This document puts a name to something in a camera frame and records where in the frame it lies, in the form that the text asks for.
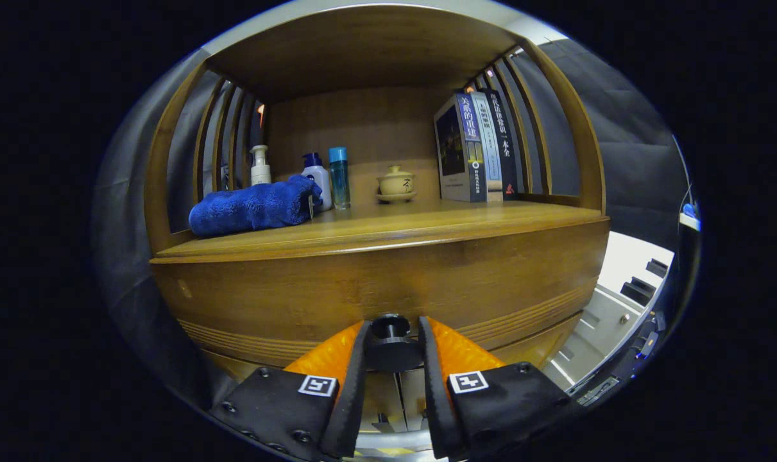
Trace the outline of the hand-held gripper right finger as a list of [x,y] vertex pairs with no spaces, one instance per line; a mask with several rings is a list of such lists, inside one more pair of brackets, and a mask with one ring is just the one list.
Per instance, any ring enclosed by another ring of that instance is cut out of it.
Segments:
[[503,363],[429,316],[418,320],[433,453],[504,461],[572,418],[572,398],[537,366]]

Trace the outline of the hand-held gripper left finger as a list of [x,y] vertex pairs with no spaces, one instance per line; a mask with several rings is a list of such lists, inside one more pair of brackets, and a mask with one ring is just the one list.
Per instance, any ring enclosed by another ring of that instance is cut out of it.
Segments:
[[371,323],[339,331],[284,369],[260,366],[211,415],[280,458],[339,461],[355,454]]

